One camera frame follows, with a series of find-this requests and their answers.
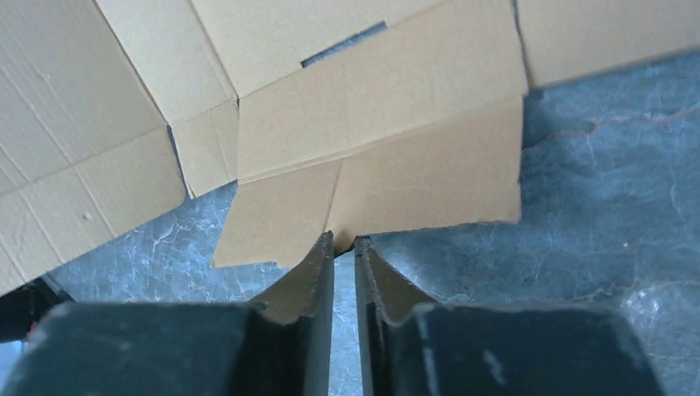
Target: cardboard flap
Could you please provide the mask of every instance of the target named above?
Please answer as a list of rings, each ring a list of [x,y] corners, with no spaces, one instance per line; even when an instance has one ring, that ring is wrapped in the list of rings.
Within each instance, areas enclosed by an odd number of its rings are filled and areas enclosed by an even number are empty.
[[[236,179],[236,95],[189,0],[97,0],[171,125],[190,197]]]
[[[520,219],[521,98],[468,111],[346,158],[327,230],[357,235]]]
[[[520,0],[533,86],[700,46],[698,0]]]
[[[239,186],[214,252],[214,266],[298,264],[324,231],[339,161]]]
[[[241,97],[378,22],[391,26],[443,0],[193,0]]]
[[[239,179],[526,91],[510,0],[450,1],[243,97]]]
[[[93,2],[2,2],[0,91],[0,294],[184,200],[166,122]]]
[[[97,4],[168,123],[235,97],[189,0]]]
[[[191,198],[236,180],[238,129],[239,111],[233,100],[172,126]]]
[[[0,90],[0,193],[165,128],[90,2],[0,5]]]

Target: cardboard sheet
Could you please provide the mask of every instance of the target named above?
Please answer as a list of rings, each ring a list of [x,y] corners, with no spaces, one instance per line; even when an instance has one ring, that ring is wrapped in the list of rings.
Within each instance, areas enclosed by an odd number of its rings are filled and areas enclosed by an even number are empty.
[[[239,178],[215,265],[292,265],[324,229],[343,249],[515,221],[525,64],[540,87],[700,46],[697,0],[518,18],[520,36],[511,0],[4,2],[0,294],[182,202],[167,124],[190,196]]]
[[[294,266],[324,230],[360,234],[520,218],[520,97],[239,186],[214,266]]]
[[[235,91],[190,1],[97,3],[171,125],[190,197],[235,180]]]
[[[0,5],[0,91],[0,294],[184,199],[166,123],[93,3]]]
[[[215,265],[293,265],[323,229],[342,250],[359,233],[517,220],[526,91],[511,2],[455,0],[242,97]]]
[[[700,47],[698,0],[519,0],[518,19],[535,87]]]
[[[392,26],[443,0],[192,0],[241,97],[378,22]]]
[[[510,2],[446,2],[241,98],[239,182],[526,91]]]
[[[346,158],[326,229],[357,235],[520,219],[522,99],[478,108]]]

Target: flattened cardboard box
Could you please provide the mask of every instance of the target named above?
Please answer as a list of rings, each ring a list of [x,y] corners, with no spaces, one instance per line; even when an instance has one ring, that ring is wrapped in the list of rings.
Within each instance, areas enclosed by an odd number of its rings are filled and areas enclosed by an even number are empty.
[[[520,0],[531,85],[699,46],[700,2],[662,3]],[[216,265],[290,264],[322,229],[347,244],[518,217],[525,88],[509,2],[97,4],[0,6],[0,293],[183,200],[166,123],[190,196],[242,176]],[[380,21],[387,31],[302,69]],[[487,45],[497,54],[465,56]],[[261,240],[290,236],[264,254]]]
[[[184,199],[165,120],[91,2],[3,2],[0,92],[0,295]]]
[[[431,7],[241,97],[215,266],[294,265],[325,229],[343,250],[359,233],[516,221],[526,91],[511,2],[492,0]]]

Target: marble surface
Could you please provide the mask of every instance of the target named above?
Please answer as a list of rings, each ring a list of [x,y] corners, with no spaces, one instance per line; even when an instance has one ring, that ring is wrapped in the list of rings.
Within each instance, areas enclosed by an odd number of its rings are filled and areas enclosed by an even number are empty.
[[[669,395],[700,394],[700,54],[533,92],[523,220],[375,236],[450,303],[591,301],[620,310]],[[284,271],[211,269],[235,185],[54,271],[81,301],[236,301]],[[332,395],[362,394],[352,255],[336,260]]]

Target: cardboard box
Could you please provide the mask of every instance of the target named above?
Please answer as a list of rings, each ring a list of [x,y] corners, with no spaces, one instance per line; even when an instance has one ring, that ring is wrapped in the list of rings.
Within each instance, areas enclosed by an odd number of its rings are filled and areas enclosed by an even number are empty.
[[[325,229],[340,250],[515,221],[527,78],[700,45],[696,0],[515,14],[511,0],[5,2],[0,293],[236,179],[216,266],[293,265]]]

